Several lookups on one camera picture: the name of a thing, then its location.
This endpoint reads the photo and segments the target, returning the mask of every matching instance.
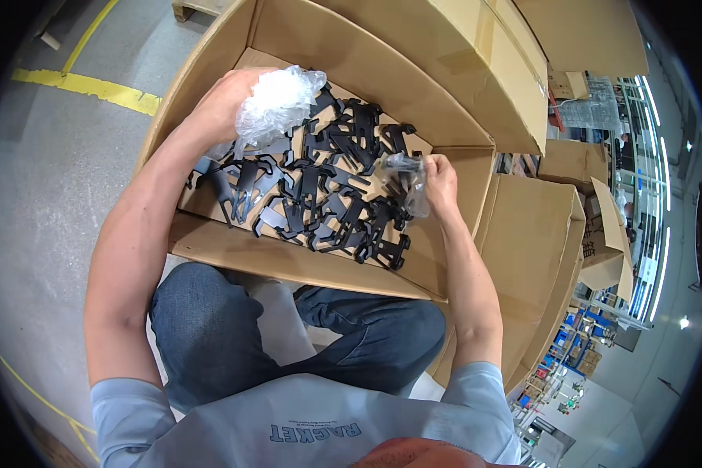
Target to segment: clear plastic wrap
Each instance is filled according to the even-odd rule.
[[[324,72],[302,72],[299,65],[260,75],[253,95],[236,112],[234,159],[242,159],[245,146],[266,147],[301,125],[326,80]]]
[[[379,168],[385,185],[393,186],[406,194],[402,208],[408,214],[417,218],[429,216],[429,202],[424,192],[427,173],[423,157],[412,157],[403,152],[385,154],[379,160]]]

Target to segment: gray floor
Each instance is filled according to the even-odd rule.
[[[19,66],[60,70],[107,0],[67,2]],[[163,96],[211,21],[177,23],[169,0],[121,0],[72,72]],[[151,117],[47,86],[9,82],[0,102],[0,355],[60,411],[93,427],[82,334],[90,254],[129,181]],[[22,407],[83,463],[66,420],[1,368]],[[85,434],[96,450],[93,435]]]

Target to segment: wooden pallet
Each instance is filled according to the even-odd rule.
[[[187,18],[195,11],[202,11],[205,14],[218,16],[232,4],[234,0],[183,0],[181,2],[171,2],[174,17],[180,23],[185,23]]]

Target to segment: jeans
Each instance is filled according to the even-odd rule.
[[[343,336],[316,356],[281,367],[262,351],[262,304],[214,267],[174,268],[150,307],[170,404],[187,413],[301,373],[407,397],[445,342],[445,318],[429,301],[327,287],[302,288],[295,300],[305,323]]]

